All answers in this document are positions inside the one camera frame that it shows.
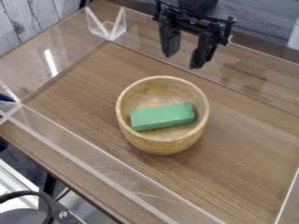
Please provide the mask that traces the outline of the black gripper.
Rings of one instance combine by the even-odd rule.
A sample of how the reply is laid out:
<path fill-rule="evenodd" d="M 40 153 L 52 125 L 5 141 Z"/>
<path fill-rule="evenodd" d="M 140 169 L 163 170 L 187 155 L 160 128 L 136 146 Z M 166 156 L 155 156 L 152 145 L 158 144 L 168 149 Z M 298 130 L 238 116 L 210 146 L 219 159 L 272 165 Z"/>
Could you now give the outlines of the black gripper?
<path fill-rule="evenodd" d="M 219 43 L 227 45 L 231 40 L 231 28 L 236 18 L 216 11 L 219 0 L 155 0 L 155 14 L 170 10 L 176 17 L 191 25 L 212 26 Z M 159 20 L 159 33 L 163 55 L 170 58 L 180 49 L 182 33 L 174 22 Z M 211 60 L 218 48 L 215 35 L 207 31 L 200 33 L 198 47 L 191 55 L 190 69 L 199 69 Z"/>

